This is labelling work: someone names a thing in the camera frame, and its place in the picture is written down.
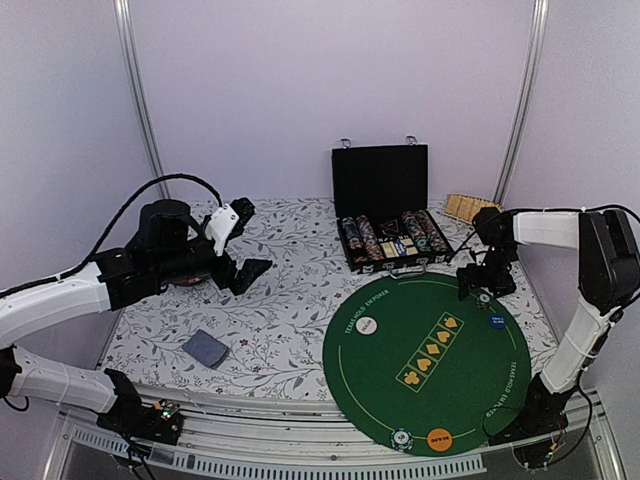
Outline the white dealer button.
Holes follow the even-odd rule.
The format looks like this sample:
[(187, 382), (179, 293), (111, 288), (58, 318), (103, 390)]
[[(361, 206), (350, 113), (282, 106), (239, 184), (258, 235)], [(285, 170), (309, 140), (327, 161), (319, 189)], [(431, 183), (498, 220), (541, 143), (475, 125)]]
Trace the white dealer button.
[(356, 322), (356, 329), (362, 335), (372, 335), (378, 328), (377, 321), (369, 316), (361, 317)]

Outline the blue small blind button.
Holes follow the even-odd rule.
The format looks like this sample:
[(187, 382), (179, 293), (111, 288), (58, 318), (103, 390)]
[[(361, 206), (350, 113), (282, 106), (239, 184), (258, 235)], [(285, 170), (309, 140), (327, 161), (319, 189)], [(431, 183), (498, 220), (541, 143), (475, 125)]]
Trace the blue small blind button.
[(489, 324), (496, 330), (502, 330), (507, 327), (506, 317), (502, 314), (493, 313), (489, 317)]

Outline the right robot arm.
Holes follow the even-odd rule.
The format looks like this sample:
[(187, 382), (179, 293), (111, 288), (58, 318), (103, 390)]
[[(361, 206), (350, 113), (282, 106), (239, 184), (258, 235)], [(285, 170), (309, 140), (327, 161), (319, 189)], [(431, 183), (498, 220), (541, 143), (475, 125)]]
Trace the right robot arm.
[(510, 209), (483, 207), (472, 220), (473, 233), (489, 250), (481, 264), (456, 273), (458, 296), (488, 288), (507, 293), (510, 264), (521, 245), (572, 249), (578, 254), (579, 299), (556, 353), (532, 382), (537, 396), (517, 415), (517, 427), (537, 436), (556, 417), (543, 396), (573, 391), (582, 372), (597, 358), (610, 328), (639, 298), (639, 247), (632, 221), (639, 216), (616, 204), (592, 208)]

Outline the blue grey cloth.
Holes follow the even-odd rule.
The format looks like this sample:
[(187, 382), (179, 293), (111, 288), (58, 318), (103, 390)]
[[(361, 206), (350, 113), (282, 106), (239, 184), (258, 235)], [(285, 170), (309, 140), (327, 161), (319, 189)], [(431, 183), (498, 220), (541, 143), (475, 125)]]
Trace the blue grey cloth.
[(230, 349), (204, 330), (198, 329), (181, 348), (201, 365), (217, 369), (228, 357)]

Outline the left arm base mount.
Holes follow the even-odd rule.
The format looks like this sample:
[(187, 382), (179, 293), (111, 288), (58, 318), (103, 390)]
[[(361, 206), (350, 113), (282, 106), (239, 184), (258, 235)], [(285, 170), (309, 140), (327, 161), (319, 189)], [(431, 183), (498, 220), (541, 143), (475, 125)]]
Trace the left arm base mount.
[(122, 372), (106, 369), (114, 384), (116, 400), (105, 413), (99, 413), (96, 424), (126, 438), (139, 438), (175, 446), (184, 424), (180, 404), (167, 399), (145, 406), (132, 382)]

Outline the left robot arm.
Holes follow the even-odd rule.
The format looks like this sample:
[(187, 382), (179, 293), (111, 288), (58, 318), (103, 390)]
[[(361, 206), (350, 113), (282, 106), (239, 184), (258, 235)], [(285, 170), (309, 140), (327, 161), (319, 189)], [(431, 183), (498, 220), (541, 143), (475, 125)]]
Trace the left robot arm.
[(38, 397), (109, 412), (126, 433), (141, 433), (149, 415), (125, 374), (71, 367), (33, 355), (17, 341), (76, 317), (120, 310), (201, 276), (213, 279), (219, 289), (244, 293), (271, 263), (249, 259), (237, 264), (225, 248), (254, 213), (253, 203), (240, 198), (197, 221), (188, 204), (158, 200), (141, 209), (137, 231), (125, 247), (90, 255), (76, 273), (2, 295), (2, 397)]

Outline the green white poker chip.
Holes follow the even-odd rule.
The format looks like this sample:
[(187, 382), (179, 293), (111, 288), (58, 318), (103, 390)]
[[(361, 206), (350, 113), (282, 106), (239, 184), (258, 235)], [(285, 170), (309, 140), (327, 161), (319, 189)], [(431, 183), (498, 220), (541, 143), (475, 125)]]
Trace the green white poker chip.
[(390, 445), (396, 451), (409, 452), (413, 444), (413, 435), (405, 428), (398, 428), (390, 433)]

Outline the orange big blind button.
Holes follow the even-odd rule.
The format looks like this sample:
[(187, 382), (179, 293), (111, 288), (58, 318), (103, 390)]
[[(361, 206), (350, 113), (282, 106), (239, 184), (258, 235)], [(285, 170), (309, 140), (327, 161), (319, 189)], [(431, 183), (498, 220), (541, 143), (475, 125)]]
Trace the orange big blind button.
[(453, 446), (453, 436), (444, 428), (435, 428), (427, 434), (426, 443), (434, 452), (446, 452)]

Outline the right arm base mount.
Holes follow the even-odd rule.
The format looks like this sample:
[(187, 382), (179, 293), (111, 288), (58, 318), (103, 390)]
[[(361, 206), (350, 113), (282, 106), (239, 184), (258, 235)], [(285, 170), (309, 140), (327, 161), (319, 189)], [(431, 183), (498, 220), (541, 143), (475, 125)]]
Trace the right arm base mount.
[(569, 457), (582, 443), (589, 430), (593, 417), (593, 403), (581, 386), (581, 377), (584, 371), (580, 370), (575, 385), (564, 393), (550, 393), (542, 382), (541, 374), (536, 374), (527, 389), (524, 406), (518, 411), (517, 417), (498, 433), (489, 433), (485, 425), (482, 425), (483, 433), (488, 437), (490, 446), (506, 444), (512, 441), (523, 440), (537, 435), (551, 433), (558, 430), (562, 433), (568, 427), (568, 420), (564, 413), (566, 404), (575, 392), (587, 401), (589, 413), (587, 425), (583, 429), (576, 443), (558, 457), (558, 441), (549, 440), (545, 453), (539, 444), (518, 447), (517, 462), (529, 470), (537, 470), (556, 465)]

